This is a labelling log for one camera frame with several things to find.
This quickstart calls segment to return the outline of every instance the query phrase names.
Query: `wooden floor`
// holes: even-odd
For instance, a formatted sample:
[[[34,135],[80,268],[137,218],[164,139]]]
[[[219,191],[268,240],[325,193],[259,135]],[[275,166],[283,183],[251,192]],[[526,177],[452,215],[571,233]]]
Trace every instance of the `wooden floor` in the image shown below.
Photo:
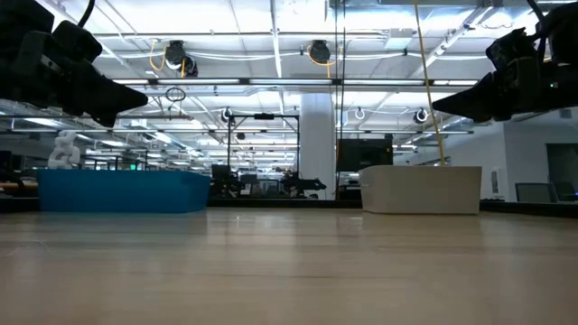
[[[578,324],[578,222],[0,216],[0,324]]]

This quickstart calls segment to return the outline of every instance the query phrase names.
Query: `blue bin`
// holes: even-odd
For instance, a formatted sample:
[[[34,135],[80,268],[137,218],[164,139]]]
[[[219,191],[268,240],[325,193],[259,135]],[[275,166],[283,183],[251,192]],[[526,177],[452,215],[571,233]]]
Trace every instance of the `blue bin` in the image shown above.
[[[210,178],[177,171],[42,170],[42,211],[186,213],[205,209]]]

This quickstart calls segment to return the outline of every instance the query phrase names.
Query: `white bin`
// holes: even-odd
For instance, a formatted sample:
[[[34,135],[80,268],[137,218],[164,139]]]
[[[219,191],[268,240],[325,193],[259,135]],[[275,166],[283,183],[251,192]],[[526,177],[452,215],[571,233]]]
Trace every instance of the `white bin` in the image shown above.
[[[478,214],[481,167],[372,166],[359,172],[363,209],[389,214]]]

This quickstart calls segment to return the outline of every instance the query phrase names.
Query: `white pillar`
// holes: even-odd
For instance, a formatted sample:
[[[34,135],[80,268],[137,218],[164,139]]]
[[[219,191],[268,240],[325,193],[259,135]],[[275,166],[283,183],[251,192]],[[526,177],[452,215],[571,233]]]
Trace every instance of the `white pillar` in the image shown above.
[[[327,190],[311,191],[320,200],[335,199],[335,116],[330,94],[301,95],[300,171],[306,180],[319,179]]]

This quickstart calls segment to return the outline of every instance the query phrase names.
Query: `white robot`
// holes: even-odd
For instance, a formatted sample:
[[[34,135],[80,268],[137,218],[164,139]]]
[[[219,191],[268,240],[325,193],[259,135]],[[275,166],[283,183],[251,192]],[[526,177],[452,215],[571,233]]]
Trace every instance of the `white robot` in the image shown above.
[[[48,168],[71,169],[72,164],[80,162],[80,149],[74,146],[76,134],[69,131],[61,131],[54,140],[54,151],[48,159]]]

